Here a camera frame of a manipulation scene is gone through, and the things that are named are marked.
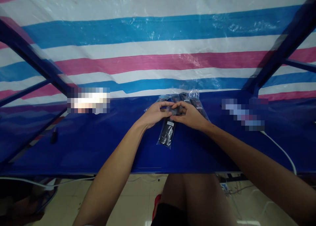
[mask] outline striped tarp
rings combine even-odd
[[[0,0],[0,17],[57,72],[111,97],[242,89],[286,37],[306,0]],[[316,64],[316,33],[292,59]],[[0,45],[0,98],[43,78]],[[316,97],[316,75],[282,66],[269,100]],[[47,85],[8,105],[65,100]]]

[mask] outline plastic bag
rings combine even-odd
[[[181,101],[186,102],[188,104],[192,104],[190,101],[190,98],[188,96],[188,93],[186,93],[186,92],[180,93],[180,98],[181,98]]]
[[[178,94],[172,94],[171,101],[174,103],[179,102],[180,96]],[[172,115],[179,115],[180,114],[179,110],[180,110],[179,107],[172,109],[170,106],[168,106],[167,108],[167,111],[172,112]],[[173,139],[175,127],[176,127],[176,122],[171,120],[170,117],[165,118],[157,144],[163,144],[167,146],[169,149],[171,149],[170,146]]]
[[[196,89],[191,90],[191,92],[189,93],[189,98],[190,98],[192,105],[199,111],[199,113],[202,114],[202,116],[205,117],[206,120],[211,122],[210,119],[208,118],[206,112],[205,112],[205,109],[203,108],[201,101],[200,101],[200,94],[199,94],[198,90],[196,90]]]
[[[160,95],[159,98],[157,99],[157,101],[156,101],[155,103],[167,101],[167,100],[170,99],[170,98],[171,98],[171,96],[170,96],[170,95],[167,95],[167,94]]]

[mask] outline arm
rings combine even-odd
[[[129,129],[95,177],[73,226],[106,224],[131,172],[145,130],[163,117],[171,116],[171,112],[161,112],[160,108],[173,104],[172,102],[154,103]]]
[[[180,105],[186,108],[186,115],[171,119],[213,139],[248,179],[298,224],[316,223],[316,191],[312,187],[268,156],[208,122],[194,106],[179,102],[172,108]]]

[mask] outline blue table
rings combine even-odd
[[[245,131],[232,116],[224,115],[222,98],[247,100],[250,97],[245,90],[200,94],[212,123],[292,170],[284,153],[266,136],[258,131]],[[51,133],[47,134],[3,174],[96,174],[132,124],[156,99],[157,96],[112,99],[108,114],[69,114],[57,125],[59,138],[56,144],[50,144]],[[161,128],[162,121],[145,132],[132,167],[133,173],[239,171],[210,138],[181,123],[177,124],[171,150],[156,145]],[[289,154],[298,173],[316,172],[316,127],[306,135],[302,126],[270,109],[266,133]]]

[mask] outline person's left hand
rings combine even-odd
[[[161,107],[172,106],[174,102],[157,102],[149,107],[149,109],[136,121],[136,124],[144,126],[146,129],[153,127],[164,117],[169,117],[172,112],[166,112]]]

